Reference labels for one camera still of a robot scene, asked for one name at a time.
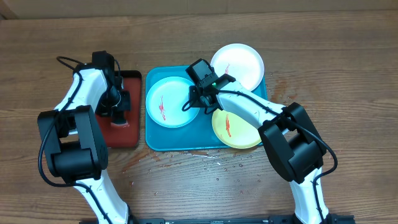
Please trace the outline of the light blue plate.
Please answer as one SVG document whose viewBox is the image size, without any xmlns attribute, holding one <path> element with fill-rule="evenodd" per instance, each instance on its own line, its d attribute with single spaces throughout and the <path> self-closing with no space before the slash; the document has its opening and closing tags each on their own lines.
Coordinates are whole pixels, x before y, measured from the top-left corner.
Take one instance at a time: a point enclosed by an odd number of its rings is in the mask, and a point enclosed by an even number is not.
<svg viewBox="0 0 398 224">
<path fill-rule="evenodd" d="M 150 118 L 166 128 L 179 128 L 193 121 L 198 108 L 182 111 L 189 100 L 193 83 L 182 77 L 167 77 L 156 82 L 146 96 L 146 110 Z"/>
</svg>

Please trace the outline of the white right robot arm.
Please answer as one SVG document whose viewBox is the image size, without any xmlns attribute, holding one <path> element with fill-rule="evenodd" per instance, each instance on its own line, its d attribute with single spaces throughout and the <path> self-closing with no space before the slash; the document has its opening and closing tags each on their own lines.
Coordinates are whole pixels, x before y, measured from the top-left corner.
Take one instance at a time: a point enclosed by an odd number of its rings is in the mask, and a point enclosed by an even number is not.
<svg viewBox="0 0 398 224">
<path fill-rule="evenodd" d="M 320 178 L 327 147 L 304 108 L 267 101 L 245 89 L 229 75 L 190 75 L 195 89 L 183 110 L 215 106 L 255 127 L 269 162 L 289 182 L 298 223 L 331 223 L 323 201 Z"/>
</svg>

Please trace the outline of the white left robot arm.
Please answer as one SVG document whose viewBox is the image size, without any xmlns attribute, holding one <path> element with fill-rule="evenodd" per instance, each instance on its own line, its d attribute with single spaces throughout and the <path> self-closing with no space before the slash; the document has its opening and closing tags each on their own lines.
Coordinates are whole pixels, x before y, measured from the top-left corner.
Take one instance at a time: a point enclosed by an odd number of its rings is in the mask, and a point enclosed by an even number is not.
<svg viewBox="0 0 398 224">
<path fill-rule="evenodd" d="M 102 70 L 75 71 L 64 99 L 37 118 L 42 143 L 38 168 L 43 180 L 53 187 L 74 187 L 88 202 L 98 223 L 130 223 L 130 210 L 109 178 L 108 149 L 95 109 L 108 89 Z M 63 183 L 49 180 L 42 162 Z"/>
</svg>

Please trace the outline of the yellow plate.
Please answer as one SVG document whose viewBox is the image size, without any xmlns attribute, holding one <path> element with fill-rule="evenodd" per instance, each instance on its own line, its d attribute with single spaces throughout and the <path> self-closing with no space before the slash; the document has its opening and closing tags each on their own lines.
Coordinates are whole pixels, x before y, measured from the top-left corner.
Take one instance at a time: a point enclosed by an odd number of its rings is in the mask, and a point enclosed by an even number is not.
<svg viewBox="0 0 398 224">
<path fill-rule="evenodd" d="M 257 129 L 233 113 L 216 110 L 211 124 L 217 138 L 229 147 L 247 149 L 261 143 Z"/>
</svg>

